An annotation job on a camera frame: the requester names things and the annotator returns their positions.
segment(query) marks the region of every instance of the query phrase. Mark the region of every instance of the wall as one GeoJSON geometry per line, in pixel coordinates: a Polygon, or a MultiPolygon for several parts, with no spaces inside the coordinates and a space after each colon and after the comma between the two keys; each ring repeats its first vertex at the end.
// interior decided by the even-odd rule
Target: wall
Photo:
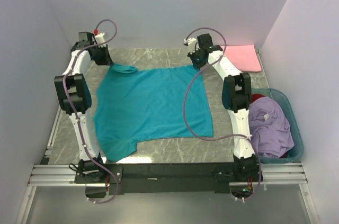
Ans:
{"type": "Polygon", "coordinates": [[[0,0],[0,216],[14,223],[57,110],[69,43],[45,0],[0,0]]]}
{"type": "Polygon", "coordinates": [[[293,106],[322,223],[339,219],[338,15],[339,0],[287,0],[262,48],[270,86],[293,106]]]}
{"type": "Polygon", "coordinates": [[[228,43],[260,47],[286,0],[48,0],[70,43],[104,18],[116,21],[116,47],[181,47],[209,26],[228,43]]]}

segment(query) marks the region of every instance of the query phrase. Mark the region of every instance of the pink cloth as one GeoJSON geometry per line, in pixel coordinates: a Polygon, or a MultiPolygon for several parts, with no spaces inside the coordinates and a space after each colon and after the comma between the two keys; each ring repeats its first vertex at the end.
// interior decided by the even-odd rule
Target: pink cloth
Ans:
{"type": "Polygon", "coordinates": [[[225,55],[237,69],[243,72],[261,71],[254,45],[227,46],[225,55]]]}

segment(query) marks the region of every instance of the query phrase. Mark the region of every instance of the gray marble surface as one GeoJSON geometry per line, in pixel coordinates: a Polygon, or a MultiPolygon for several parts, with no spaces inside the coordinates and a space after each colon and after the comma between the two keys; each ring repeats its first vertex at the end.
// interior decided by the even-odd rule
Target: gray marble surface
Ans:
{"type": "MultiPolygon", "coordinates": [[[[138,69],[178,67],[191,64],[182,49],[112,49],[114,62],[136,66],[138,69]]],[[[96,90],[108,71],[108,66],[91,64],[85,78],[92,96],[91,116],[97,105],[96,90]]],[[[268,88],[265,73],[250,73],[252,88],[268,88]]],[[[202,74],[213,120],[214,137],[232,133],[227,110],[221,103],[222,79],[209,68],[202,74]]],[[[79,147],[73,125],[66,113],[61,112],[53,139],[49,164],[78,163],[79,147]]],[[[233,138],[207,142],[198,138],[167,138],[139,142],[137,151],[121,160],[124,163],[187,163],[187,162],[232,162],[233,138]]]]}

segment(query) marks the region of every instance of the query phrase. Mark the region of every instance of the plastic bin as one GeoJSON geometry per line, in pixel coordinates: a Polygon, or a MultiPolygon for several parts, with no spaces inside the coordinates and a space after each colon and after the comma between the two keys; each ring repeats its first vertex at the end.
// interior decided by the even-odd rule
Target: plastic bin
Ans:
{"type": "Polygon", "coordinates": [[[287,155],[285,156],[285,158],[276,159],[276,158],[260,157],[260,161],[263,163],[275,163],[275,164],[297,162],[302,156],[302,153],[304,152],[304,145],[302,144],[296,118],[295,118],[295,115],[293,114],[293,110],[292,110],[292,107],[291,107],[291,104],[288,98],[282,92],[276,89],[271,89],[271,88],[268,88],[268,89],[254,89],[253,88],[252,94],[255,94],[255,93],[260,93],[262,95],[270,97],[281,106],[281,109],[284,112],[285,117],[290,122],[291,134],[292,134],[293,141],[295,143],[295,146],[287,152],[287,155]]]}

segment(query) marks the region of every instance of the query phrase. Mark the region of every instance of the lavender fabric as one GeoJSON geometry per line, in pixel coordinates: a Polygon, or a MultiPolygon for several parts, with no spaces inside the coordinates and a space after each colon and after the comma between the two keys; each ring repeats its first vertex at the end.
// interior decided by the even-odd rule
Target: lavender fabric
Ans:
{"type": "Polygon", "coordinates": [[[249,105],[249,130],[258,153],[267,158],[280,158],[295,144],[279,104],[262,97],[249,105]]]}

